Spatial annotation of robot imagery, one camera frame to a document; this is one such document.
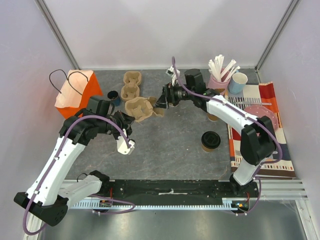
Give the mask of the black cup lid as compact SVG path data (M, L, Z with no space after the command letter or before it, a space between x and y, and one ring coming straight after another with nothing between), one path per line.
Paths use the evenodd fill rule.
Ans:
M221 144L221 138L216 132L207 131L201 136L201 143L208 149L216 149Z

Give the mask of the brown paper cup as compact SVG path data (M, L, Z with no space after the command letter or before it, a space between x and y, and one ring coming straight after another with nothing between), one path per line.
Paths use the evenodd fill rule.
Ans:
M210 113L207 113L207 117L208 117L208 119L209 119L210 121L212 121L212 122L216 122L216 121L219 120L219 118L218 118L217 116L215 116L215 115L213 115L213 114L210 114Z
M214 151L216 148L218 148L219 145L217 145L217 144L204 144L203 143L201 145L201 147L205 152L210 153L210 152Z

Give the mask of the orange paper bag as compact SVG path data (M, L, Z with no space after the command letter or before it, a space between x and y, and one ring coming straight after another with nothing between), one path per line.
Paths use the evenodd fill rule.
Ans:
M90 97L102 95L103 92L93 70L70 70L54 106L67 119L86 108Z

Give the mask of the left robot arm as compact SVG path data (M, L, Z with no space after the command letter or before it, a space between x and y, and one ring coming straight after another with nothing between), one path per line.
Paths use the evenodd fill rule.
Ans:
M18 192L14 197L14 202L25 209L24 225L28 214L32 214L54 227L62 221L68 209L82 199L95 194L104 197L109 193L110 178L98 170L65 190L61 185L80 153L99 134L112 135L117 151L122 155L129 155L134 150L135 141L129 139L129 135L135 118L114 109L111 101L96 95L89 98L86 107L64 121L40 175L27 191Z

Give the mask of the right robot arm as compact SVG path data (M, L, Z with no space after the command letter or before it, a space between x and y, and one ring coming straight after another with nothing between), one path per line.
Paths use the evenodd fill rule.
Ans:
M180 72L173 66L166 70L166 74L171 77L171 82L163 86L154 107L167 109L180 101L190 100L196 107L223 120L240 134L242 161L230 176L229 191L235 197L242 196L264 160L274 151L282 153L272 120L265 115L258 117L247 113L227 101L216 90L207 88L197 68L185 71L186 83L181 82Z

